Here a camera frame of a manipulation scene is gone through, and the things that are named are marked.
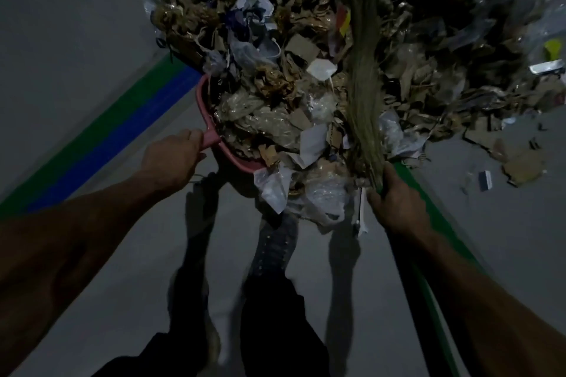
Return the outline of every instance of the red object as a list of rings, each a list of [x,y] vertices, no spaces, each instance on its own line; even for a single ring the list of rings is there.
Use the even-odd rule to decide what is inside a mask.
[[[204,86],[208,81],[208,75],[203,75],[199,83],[196,85],[196,103],[199,106],[200,114],[203,116],[204,122],[207,125],[207,130],[204,132],[203,139],[203,149],[207,149],[211,146],[218,145],[218,147],[224,152],[224,155],[242,172],[253,173],[256,170],[263,169],[265,164],[262,161],[252,160],[247,161],[236,157],[230,148],[222,141],[222,137],[216,132],[216,125],[210,113],[208,113],[207,107],[204,104],[203,93]]]

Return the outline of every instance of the pile of garbage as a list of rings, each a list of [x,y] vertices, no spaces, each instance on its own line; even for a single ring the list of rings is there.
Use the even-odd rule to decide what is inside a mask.
[[[388,159],[423,159],[429,140],[563,104],[565,18],[556,0],[377,0]],[[260,160],[262,197],[322,225],[364,186],[349,127],[348,0],[150,0],[158,42],[210,79],[205,101],[242,159]],[[548,63],[533,63],[547,47]]]

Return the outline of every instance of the forearm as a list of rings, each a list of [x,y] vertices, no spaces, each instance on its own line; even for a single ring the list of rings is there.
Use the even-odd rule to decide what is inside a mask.
[[[566,338],[476,267],[439,234],[419,233],[415,258],[472,375],[566,375]]]
[[[39,343],[131,226],[163,197],[138,174],[0,224],[0,375]]]

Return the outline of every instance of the pants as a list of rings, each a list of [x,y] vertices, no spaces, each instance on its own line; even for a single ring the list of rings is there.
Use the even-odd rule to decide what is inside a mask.
[[[244,294],[240,347],[247,377],[289,377],[297,373],[329,376],[328,351],[308,324],[305,301],[290,280],[283,275],[250,278],[244,285]],[[156,334],[137,357],[113,359],[95,377],[195,376],[208,359],[201,318],[206,304],[199,295],[185,298],[185,304],[179,307],[183,309],[173,306],[168,333]],[[175,314],[177,311],[183,311],[182,317]]]

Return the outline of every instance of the finger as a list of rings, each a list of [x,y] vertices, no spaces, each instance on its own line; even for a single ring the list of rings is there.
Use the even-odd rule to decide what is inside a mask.
[[[203,146],[203,137],[204,134],[200,130],[193,130],[191,131],[191,135],[188,138],[188,143],[191,145],[191,148],[195,149],[196,151],[200,151]]]
[[[390,162],[386,161],[385,166],[383,166],[384,187],[390,189],[393,185],[395,185],[398,182],[402,182],[402,180],[397,174],[395,167]]]
[[[189,140],[189,138],[191,137],[191,133],[192,133],[191,130],[184,129],[184,130],[181,130],[179,132],[179,134],[177,134],[177,137],[180,137],[181,139]]]
[[[367,190],[367,202],[370,203],[372,209],[379,209],[381,206],[381,195],[379,195],[373,188]]]

